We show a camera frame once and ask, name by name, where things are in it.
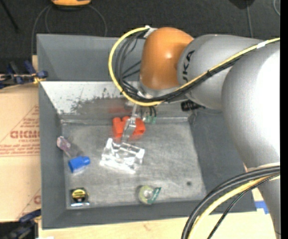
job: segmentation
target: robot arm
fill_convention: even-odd
[[[231,63],[223,62],[235,54],[240,55]],[[216,65],[225,67],[216,71]],[[198,84],[189,88],[192,82]],[[169,102],[181,92],[186,99],[222,111],[246,167],[280,162],[279,39],[263,42],[217,34],[192,38],[178,29],[159,28],[145,41],[139,83],[142,97],[138,100],[120,90],[143,106]],[[280,181],[259,189],[280,239]]]

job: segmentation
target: clear plastic object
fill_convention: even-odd
[[[135,173],[143,162],[145,149],[109,138],[102,153],[100,165]]]

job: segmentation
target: dark floor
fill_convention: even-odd
[[[106,24],[107,36],[121,36],[144,25],[172,26],[193,37],[208,33],[262,40],[280,36],[281,0],[92,0],[91,7],[78,11],[47,7],[50,0],[3,1],[19,32],[0,2],[0,72],[11,60],[30,58],[35,53],[34,36],[42,32],[103,36]],[[15,227],[1,224],[0,237]]]

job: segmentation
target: clamp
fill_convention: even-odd
[[[0,75],[0,89],[5,87],[22,85],[26,83],[38,82],[48,77],[48,72],[36,72],[33,65],[28,61],[24,61],[25,72],[20,72],[17,65],[11,61],[6,69],[6,73]]]

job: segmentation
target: orange object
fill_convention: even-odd
[[[193,40],[187,33],[172,27],[158,28],[146,39],[140,67],[141,83],[153,90],[179,86],[177,63]]]
[[[126,121],[129,119],[129,116],[125,116],[122,119],[119,117],[115,117],[112,120],[113,126],[113,134],[115,138],[121,138],[124,132],[124,127]],[[135,120],[136,128],[131,136],[131,139],[140,138],[144,132],[146,131],[145,123],[142,119],[136,118]]]

